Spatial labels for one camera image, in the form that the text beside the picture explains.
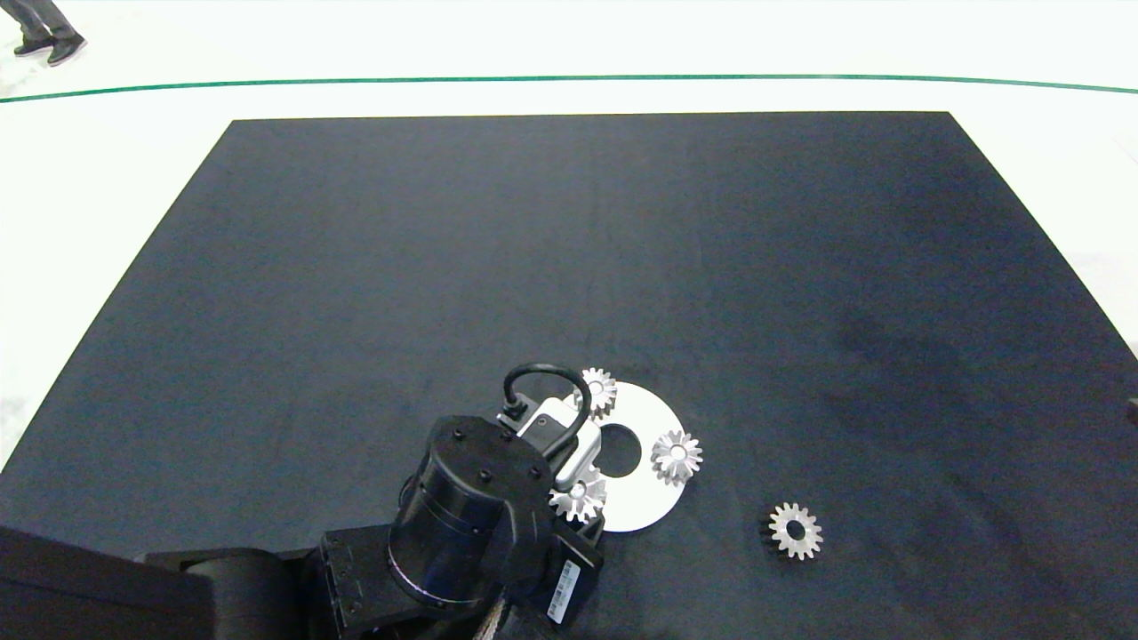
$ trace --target black tablecloth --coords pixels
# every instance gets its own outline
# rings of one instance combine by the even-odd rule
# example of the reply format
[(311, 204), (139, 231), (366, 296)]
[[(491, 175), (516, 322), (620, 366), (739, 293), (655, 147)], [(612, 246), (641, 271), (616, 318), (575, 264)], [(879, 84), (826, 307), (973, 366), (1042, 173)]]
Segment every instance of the black tablecloth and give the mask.
[[(311, 545), (390, 519), (435, 418), (530, 360), (704, 445), (670, 515), (605, 538), (585, 637), (1138, 637), (1138, 363), (947, 114), (234, 122), (0, 522)], [(783, 501), (816, 560), (765, 544)]]

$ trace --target white disc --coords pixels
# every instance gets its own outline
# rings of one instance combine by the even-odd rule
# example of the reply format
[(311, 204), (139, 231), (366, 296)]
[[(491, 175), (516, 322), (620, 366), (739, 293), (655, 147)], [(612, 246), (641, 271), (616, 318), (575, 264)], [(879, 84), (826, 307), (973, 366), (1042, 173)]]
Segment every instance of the white disc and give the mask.
[(657, 477), (652, 469), (652, 445), (667, 432), (683, 430), (679, 418), (654, 393), (618, 380), (616, 407), (596, 422), (602, 430), (607, 425), (628, 427), (640, 441), (641, 450), (640, 462), (627, 476), (611, 477), (597, 465), (608, 493), (604, 531), (636, 531), (667, 516), (684, 493), (685, 485), (668, 484)]

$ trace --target label sticker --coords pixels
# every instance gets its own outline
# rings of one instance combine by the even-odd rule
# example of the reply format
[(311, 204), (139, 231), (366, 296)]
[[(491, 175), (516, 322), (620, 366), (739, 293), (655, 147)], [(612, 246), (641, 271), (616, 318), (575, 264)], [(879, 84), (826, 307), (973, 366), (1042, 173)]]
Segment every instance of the label sticker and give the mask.
[(572, 560), (566, 560), (566, 566), (561, 568), (561, 577), (558, 579), (558, 588), (550, 600), (550, 610), (545, 612), (550, 618), (561, 624), (566, 617), (566, 609), (569, 608), (569, 599), (572, 598), (572, 589), (577, 586), (577, 576), (580, 575), (580, 567)]

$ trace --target center hole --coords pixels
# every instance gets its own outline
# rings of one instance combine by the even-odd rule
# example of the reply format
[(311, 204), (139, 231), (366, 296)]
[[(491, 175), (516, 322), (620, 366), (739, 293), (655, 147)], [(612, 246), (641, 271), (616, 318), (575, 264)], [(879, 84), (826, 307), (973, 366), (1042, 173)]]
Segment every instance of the center hole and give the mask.
[(601, 427), (601, 452), (596, 467), (610, 478), (627, 476), (640, 465), (641, 446), (636, 434), (624, 425)]
[(786, 533), (794, 540), (802, 540), (806, 538), (806, 527), (798, 520), (791, 520), (786, 523)]

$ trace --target metal gear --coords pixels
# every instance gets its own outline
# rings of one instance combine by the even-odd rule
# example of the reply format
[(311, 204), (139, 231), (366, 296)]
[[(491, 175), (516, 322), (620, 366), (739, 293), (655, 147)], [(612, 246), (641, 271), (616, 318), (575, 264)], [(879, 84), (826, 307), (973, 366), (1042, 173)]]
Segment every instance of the metal gear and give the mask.
[[(580, 375), (585, 378), (588, 392), (593, 396), (593, 402), (589, 403), (589, 415), (594, 420), (600, 420), (617, 405), (617, 380), (604, 369), (595, 367), (585, 369)], [(572, 403), (574, 407), (580, 408), (580, 392), (577, 389), (572, 391)]]
[(652, 445), (652, 468), (657, 477), (677, 486), (691, 479), (703, 461), (699, 443), (683, 429), (660, 436)]
[(601, 512), (607, 498), (601, 470), (589, 465), (569, 491), (550, 491), (550, 507), (556, 507), (558, 515), (564, 516), (569, 522), (576, 519), (587, 523)]
[[(793, 506), (783, 502), (782, 507), (775, 507), (775, 512), (770, 514), (770, 530), (774, 531), (772, 538), (778, 541), (778, 550), (786, 551), (793, 558), (805, 560), (807, 556), (814, 558), (815, 551), (822, 551), (819, 543), (822, 536), (818, 533), (822, 527), (814, 524), (817, 517), (811, 516), (806, 507), (799, 508), (798, 502)], [(786, 525), (797, 522), (802, 525), (805, 533), (801, 539), (795, 539), (786, 531)]]

